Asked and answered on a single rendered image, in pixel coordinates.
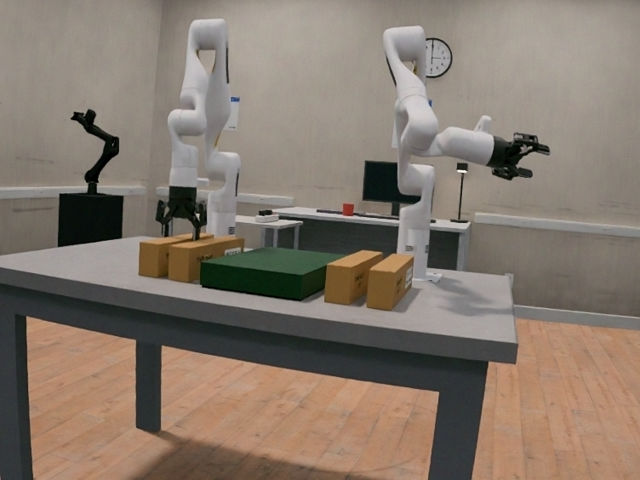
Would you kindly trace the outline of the tan cardboard carton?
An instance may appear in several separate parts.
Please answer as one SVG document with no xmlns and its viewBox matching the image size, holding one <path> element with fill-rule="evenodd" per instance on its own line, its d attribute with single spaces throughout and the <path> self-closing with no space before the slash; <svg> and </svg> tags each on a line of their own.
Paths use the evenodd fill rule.
<svg viewBox="0 0 640 480">
<path fill-rule="evenodd" d="M 368 293 L 369 269 L 382 260 L 382 252 L 362 250 L 327 264 L 324 302 L 350 305 Z"/>
<path fill-rule="evenodd" d="M 200 240 L 210 238 L 214 238 L 214 234 L 200 234 Z M 192 242 L 192 233 L 140 242 L 139 275 L 157 278 L 167 276 L 169 274 L 169 246 L 189 242 Z"/>
<path fill-rule="evenodd" d="M 169 280 L 200 279 L 201 261 L 244 252 L 244 237 L 216 237 L 169 246 Z"/>
<path fill-rule="evenodd" d="M 366 308 L 392 311 L 412 287 L 414 256 L 392 254 L 369 269 Z"/>
</svg>

